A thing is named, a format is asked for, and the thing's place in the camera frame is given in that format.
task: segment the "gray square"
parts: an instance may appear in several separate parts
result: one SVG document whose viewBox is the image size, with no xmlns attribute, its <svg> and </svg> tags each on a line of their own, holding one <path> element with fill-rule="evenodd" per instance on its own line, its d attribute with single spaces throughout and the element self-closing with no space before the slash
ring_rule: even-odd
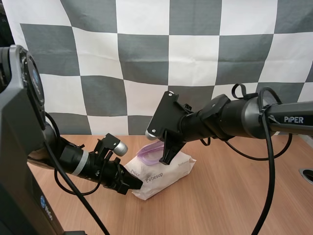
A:
<svg viewBox="0 0 313 235">
<path fill-rule="evenodd" d="M 182 105 L 189 104 L 192 111 L 198 111 L 211 100 L 214 86 L 206 87 L 183 87 L 169 86 L 168 90 L 179 94 L 178 102 Z"/>
<path fill-rule="evenodd" d="M 169 36 L 118 34 L 123 78 L 147 84 L 168 84 Z"/>
<path fill-rule="evenodd" d="M 88 116 L 126 116 L 124 81 L 105 76 L 81 76 Z"/>
<path fill-rule="evenodd" d="M 216 85 L 258 82 L 273 35 L 220 36 Z"/>
<path fill-rule="evenodd" d="M 61 135 L 91 135 L 88 117 L 78 114 L 50 113 Z"/>
<path fill-rule="evenodd" d="M 275 33 L 312 31 L 312 0 L 278 0 Z"/>
<path fill-rule="evenodd" d="M 79 76 L 72 27 L 21 24 L 27 47 L 40 73 Z"/>
<path fill-rule="evenodd" d="M 298 102 L 304 83 L 283 83 L 283 82 L 260 82 L 256 88 L 259 92 L 262 87 L 271 87 L 283 103 Z"/>
<path fill-rule="evenodd" d="M 61 0 L 73 27 L 117 33 L 115 0 Z"/>
<path fill-rule="evenodd" d="M 152 116 L 128 116 L 128 134 L 145 135 Z"/>
<path fill-rule="evenodd" d="M 222 0 L 171 0 L 170 35 L 219 35 Z"/>
<path fill-rule="evenodd" d="M 310 69 L 310 72 L 309 72 L 309 75 L 308 75 L 306 82 L 313 82 L 313 63 L 311 65 L 311 69 Z"/>
</svg>

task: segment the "blue logo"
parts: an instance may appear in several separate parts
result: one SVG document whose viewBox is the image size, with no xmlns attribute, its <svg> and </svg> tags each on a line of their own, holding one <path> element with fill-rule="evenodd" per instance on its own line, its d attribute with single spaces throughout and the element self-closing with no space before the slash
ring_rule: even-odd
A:
<svg viewBox="0 0 313 235">
<path fill-rule="evenodd" d="M 44 198 L 44 196 L 40 197 L 40 204 L 41 204 L 42 208 L 45 208 L 45 198 Z"/>
<path fill-rule="evenodd" d="M 37 75 L 37 72 L 35 70 L 33 70 L 33 75 L 34 75 L 36 83 L 38 83 L 38 75 Z"/>
</svg>

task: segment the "purple plastic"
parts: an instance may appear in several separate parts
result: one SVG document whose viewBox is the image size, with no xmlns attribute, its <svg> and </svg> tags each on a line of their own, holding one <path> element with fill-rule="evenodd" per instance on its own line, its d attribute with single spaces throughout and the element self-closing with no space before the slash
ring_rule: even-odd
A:
<svg viewBox="0 0 313 235">
<path fill-rule="evenodd" d="M 153 152 L 157 152 L 157 151 L 161 151 L 164 149 L 164 142 L 162 141 L 157 141 L 151 144 L 148 144 L 146 146 L 144 146 L 142 149 L 140 149 L 140 151 L 137 153 L 137 157 L 145 164 L 145 165 L 154 165 L 157 164 L 158 161 L 161 159 L 157 158 L 157 159 L 153 159 L 153 160 L 149 160 L 146 158 L 148 153 L 153 153 Z"/>
</svg>

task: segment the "white bag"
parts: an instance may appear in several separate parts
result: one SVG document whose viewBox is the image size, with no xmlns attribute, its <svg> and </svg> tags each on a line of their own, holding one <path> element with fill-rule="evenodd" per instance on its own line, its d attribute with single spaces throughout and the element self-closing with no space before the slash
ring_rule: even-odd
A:
<svg viewBox="0 0 313 235">
<path fill-rule="evenodd" d="M 150 158 L 160 159 L 163 151 L 159 150 L 147 154 Z M 132 193 L 142 200 L 147 200 L 180 178 L 188 175 L 195 162 L 196 160 L 192 159 L 191 156 L 179 152 L 169 165 L 162 163 L 145 165 L 136 156 L 125 165 L 125 168 L 143 182 L 141 189 L 134 189 Z"/>
</svg>

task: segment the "robotic arm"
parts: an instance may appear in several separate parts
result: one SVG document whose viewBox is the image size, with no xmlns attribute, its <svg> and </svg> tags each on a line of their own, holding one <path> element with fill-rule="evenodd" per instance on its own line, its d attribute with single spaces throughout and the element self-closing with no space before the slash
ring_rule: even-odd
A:
<svg viewBox="0 0 313 235">
<path fill-rule="evenodd" d="M 238 86 L 242 87 L 242 98 L 231 101 L 222 94 L 197 112 L 192 112 L 188 104 L 179 104 L 178 94 L 165 92 L 146 130 L 146 136 L 150 140 L 160 139 L 165 142 L 160 162 L 170 164 L 190 141 L 203 141 L 210 137 L 228 141 L 235 136 L 265 139 L 260 122 L 258 94 L 246 94 L 245 87 L 237 84 L 232 90 L 235 97 Z M 282 131 L 313 135 L 313 102 L 282 104 L 277 99 L 279 98 L 271 93 L 262 98 L 262 114 L 268 121 L 270 134 Z"/>
<path fill-rule="evenodd" d="M 43 141 L 38 141 L 33 137 L 36 133 L 38 139 L 48 142 L 65 172 L 94 182 L 101 181 L 104 187 L 122 194 L 126 194 L 130 188 L 141 187 L 142 182 L 120 164 L 119 158 L 115 158 L 114 161 L 110 159 L 105 161 L 105 156 L 109 151 L 113 151 L 118 156 L 123 156 L 127 152 L 127 146 L 118 138 L 107 134 L 98 141 L 94 151 L 89 153 L 82 149 L 83 146 L 76 146 L 61 138 L 53 120 L 51 120 L 54 124 L 53 128 L 46 122 L 43 87 L 35 62 L 28 51 L 21 46 L 3 48 L 1 58 L 4 68 L 1 99 L 7 99 L 7 102 L 3 103 L 5 107 L 1 110 L 1 116 L 12 128 L 23 127 L 16 131 L 22 132 L 17 136 L 20 137 L 21 143 L 27 150 L 28 162 L 44 168 L 54 168 Z M 31 108 L 24 113 L 21 108 L 25 106 L 31 106 Z M 99 179 L 104 161 L 106 165 Z"/>
<path fill-rule="evenodd" d="M 113 153 L 123 156 L 127 146 L 107 134 L 92 152 L 83 150 L 60 137 L 56 123 L 45 112 L 45 97 L 40 76 L 31 54 L 21 46 L 0 48 L 0 233 L 84 235 L 64 232 L 48 204 L 27 161 L 45 168 L 56 168 L 97 182 L 126 194 L 140 189 L 142 181 L 131 175 L 120 159 L 110 161 Z M 105 234 L 109 234 L 83 195 L 67 177 L 73 191 Z"/>
</svg>

